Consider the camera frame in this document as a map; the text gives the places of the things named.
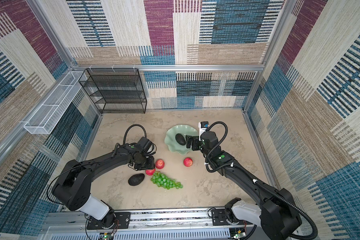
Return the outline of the dark avocado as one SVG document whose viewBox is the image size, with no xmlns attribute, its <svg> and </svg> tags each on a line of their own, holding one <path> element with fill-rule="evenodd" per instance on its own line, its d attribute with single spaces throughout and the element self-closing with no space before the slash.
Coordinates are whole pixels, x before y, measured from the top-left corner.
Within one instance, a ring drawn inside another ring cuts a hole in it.
<svg viewBox="0 0 360 240">
<path fill-rule="evenodd" d="M 128 179 L 128 184 L 132 187 L 135 187 L 141 184 L 144 181 L 144 179 L 145 179 L 144 174 L 135 174 Z"/>
<path fill-rule="evenodd" d="M 175 140 L 181 146 L 185 146 L 187 144 L 187 141 L 182 134 L 176 134 Z"/>
</svg>

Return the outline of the red fake apple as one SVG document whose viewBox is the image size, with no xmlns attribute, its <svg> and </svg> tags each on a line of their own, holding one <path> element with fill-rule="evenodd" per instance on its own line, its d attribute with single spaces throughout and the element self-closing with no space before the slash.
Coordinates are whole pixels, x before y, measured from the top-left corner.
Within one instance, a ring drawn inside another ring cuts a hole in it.
<svg viewBox="0 0 360 240">
<path fill-rule="evenodd" d="M 184 166 L 186 166 L 186 167 L 192 166 L 193 163 L 194 163 L 194 162 L 193 162 L 193 160 L 192 160 L 191 158 L 185 158 L 184 161 L 183 161 L 183 164 L 184 164 Z"/>
<path fill-rule="evenodd" d="M 146 175 L 148 175 L 148 176 L 152 176 L 154 173 L 155 173 L 155 169 L 152 169 L 152 170 L 145 170 L 145 173 L 146 173 Z"/>
<path fill-rule="evenodd" d="M 156 169 L 163 169 L 165 167 L 165 162 L 162 159 L 158 159 L 155 163 Z"/>
</svg>

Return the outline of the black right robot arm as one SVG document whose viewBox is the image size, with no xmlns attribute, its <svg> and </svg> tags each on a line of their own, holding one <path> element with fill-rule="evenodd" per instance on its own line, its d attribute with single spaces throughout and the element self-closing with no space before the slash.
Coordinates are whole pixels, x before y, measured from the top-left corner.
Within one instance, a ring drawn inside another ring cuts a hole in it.
<svg viewBox="0 0 360 240">
<path fill-rule="evenodd" d="M 209 173 L 218 172 L 244 190 L 256 203 L 253 213 L 236 199 L 226 205 L 228 220 L 236 223 L 249 221 L 261 227 L 271 240 L 285 240 L 289 237 L 297 240 L 313 240 L 318 236 L 318 228 L 312 218 L 296 206 L 292 194 L 278 190 L 259 180 L 245 169 L 234 156 L 221 149 L 219 140 L 213 131 L 201 136 L 185 136 L 186 147 L 201 151 L 205 157 Z"/>
</svg>

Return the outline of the green fake grape bunch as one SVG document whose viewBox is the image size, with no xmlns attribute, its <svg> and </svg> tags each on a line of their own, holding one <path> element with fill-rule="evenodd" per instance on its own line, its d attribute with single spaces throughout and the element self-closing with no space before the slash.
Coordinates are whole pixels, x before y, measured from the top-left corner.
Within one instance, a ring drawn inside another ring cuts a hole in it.
<svg viewBox="0 0 360 240">
<path fill-rule="evenodd" d="M 183 185 L 174 179 L 169 178 L 167 175 L 161 172 L 155 172 L 151 177 L 151 182 L 159 188 L 170 189 L 182 189 Z"/>
</svg>

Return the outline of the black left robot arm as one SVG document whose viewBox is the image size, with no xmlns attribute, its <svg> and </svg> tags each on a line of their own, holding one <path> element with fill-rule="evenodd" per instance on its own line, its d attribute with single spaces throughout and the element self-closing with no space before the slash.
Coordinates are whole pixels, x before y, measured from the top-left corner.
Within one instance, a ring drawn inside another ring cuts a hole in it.
<svg viewBox="0 0 360 240">
<path fill-rule="evenodd" d="M 117 222 L 115 211 L 91 194 L 92 182 L 123 165 L 135 171 L 152 170 L 155 147 L 151 141 L 143 139 L 139 143 L 116 144 L 112 152 L 92 160 L 71 160 L 57 177 L 51 193 L 68 210 L 87 214 L 96 229 L 113 228 Z"/>
</svg>

